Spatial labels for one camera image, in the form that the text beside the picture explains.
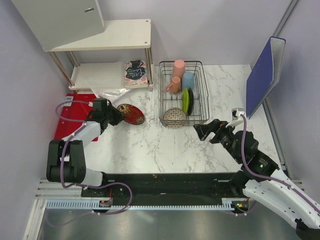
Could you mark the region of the red floral plate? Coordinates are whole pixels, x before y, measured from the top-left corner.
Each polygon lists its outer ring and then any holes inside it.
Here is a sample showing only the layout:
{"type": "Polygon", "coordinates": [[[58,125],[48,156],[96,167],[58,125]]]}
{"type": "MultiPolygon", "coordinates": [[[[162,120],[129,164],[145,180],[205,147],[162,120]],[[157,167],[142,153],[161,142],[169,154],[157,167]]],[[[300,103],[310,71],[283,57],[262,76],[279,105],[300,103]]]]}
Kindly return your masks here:
{"type": "Polygon", "coordinates": [[[122,103],[117,110],[125,115],[124,121],[131,125],[141,125],[145,122],[145,115],[134,105],[122,103]]]}

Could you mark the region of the black plate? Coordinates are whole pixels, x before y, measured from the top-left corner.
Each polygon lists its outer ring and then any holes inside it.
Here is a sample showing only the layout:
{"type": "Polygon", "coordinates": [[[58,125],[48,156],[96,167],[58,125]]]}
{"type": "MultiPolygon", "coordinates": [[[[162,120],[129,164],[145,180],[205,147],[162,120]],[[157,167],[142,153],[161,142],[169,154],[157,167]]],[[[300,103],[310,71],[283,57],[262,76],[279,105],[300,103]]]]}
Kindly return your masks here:
{"type": "Polygon", "coordinates": [[[187,115],[190,116],[193,112],[194,103],[195,103],[194,93],[191,87],[188,88],[188,95],[189,95],[189,106],[188,106],[187,115]]]}

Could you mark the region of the black wire dish rack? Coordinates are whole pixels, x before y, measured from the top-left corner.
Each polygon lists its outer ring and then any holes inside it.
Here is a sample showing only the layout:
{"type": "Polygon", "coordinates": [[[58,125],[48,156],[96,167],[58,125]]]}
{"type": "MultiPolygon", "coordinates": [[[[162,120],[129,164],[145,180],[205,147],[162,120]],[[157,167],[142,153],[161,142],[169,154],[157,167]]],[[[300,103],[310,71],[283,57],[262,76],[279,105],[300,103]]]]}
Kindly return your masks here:
{"type": "Polygon", "coordinates": [[[163,126],[172,128],[209,120],[209,91],[200,61],[159,63],[158,116],[163,126]]]}

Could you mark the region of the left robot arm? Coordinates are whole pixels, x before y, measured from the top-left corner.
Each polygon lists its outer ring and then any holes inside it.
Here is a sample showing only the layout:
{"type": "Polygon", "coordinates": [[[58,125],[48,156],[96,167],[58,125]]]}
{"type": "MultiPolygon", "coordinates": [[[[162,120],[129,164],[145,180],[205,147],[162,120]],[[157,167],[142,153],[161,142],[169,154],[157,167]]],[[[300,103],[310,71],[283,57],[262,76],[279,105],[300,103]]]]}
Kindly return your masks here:
{"type": "Polygon", "coordinates": [[[60,119],[69,122],[81,123],[71,134],[62,139],[53,139],[48,145],[46,164],[46,179],[49,182],[61,183],[67,189],[73,185],[92,188],[99,197],[106,196],[110,185],[103,180],[102,171],[87,168],[85,148],[105,129],[122,122],[126,114],[115,108],[106,98],[96,98],[93,101],[67,100],[57,108],[68,103],[79,103],[92,107],[85,120],[70,119],[60,116],[60,119]]]}

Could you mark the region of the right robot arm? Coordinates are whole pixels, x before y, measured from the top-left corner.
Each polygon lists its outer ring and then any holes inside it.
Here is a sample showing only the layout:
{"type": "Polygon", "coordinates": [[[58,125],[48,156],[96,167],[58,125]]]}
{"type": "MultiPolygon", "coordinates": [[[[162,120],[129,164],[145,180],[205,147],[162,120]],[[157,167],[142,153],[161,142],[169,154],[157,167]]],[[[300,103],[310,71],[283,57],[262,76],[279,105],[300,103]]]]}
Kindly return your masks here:
{"type": "Polygon", "coordinates": [[[211,133],[211,144],[221,144],[241,165],[233,176],[229,191],[245,195],[283,218],[302,240],[320,238],[320,204],[301,190],[268,155],[258,149],[259,142],[247,131],[247,119],[240,115],[244,129],[234,133],[237,121],[214,119],[193,127],[201,141],[211,133]]]}

